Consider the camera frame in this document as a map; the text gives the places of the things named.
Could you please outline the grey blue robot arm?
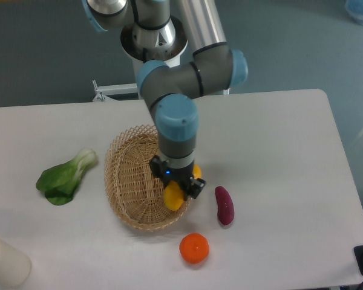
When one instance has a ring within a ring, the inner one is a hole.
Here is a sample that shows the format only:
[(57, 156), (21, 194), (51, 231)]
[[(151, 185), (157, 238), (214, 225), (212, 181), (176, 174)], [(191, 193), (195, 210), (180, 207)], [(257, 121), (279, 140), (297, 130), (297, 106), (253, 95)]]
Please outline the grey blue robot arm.
[(149, 163), (164, 185), (176, 182), (185, 198), (196, 198), (205, 181), (195, 177), (199, 125), (194, 100), (244, 83), (246, 59), (230, 49), (214, 1), (84, 1), (98, 31), (122, 29), (126, 54), (141, 66), (136, 85), (158, 132), (159, 154)]

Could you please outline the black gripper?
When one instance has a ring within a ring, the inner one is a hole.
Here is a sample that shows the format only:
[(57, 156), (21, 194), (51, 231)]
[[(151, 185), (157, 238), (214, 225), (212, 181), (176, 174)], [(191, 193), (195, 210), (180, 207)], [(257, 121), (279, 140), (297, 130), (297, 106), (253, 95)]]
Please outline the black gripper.
[(167, 166), (165, 161), (161, 161), (158, 155), (154, 155), (149, 161), (149, 167), (154, 178), (161, 180), (166, 188), (171, 181), (174, 181), (185, 193), (185, 201), (196, 199), (206, 185), (202, 178), (194, 178), (194, 163), (175, 169)]

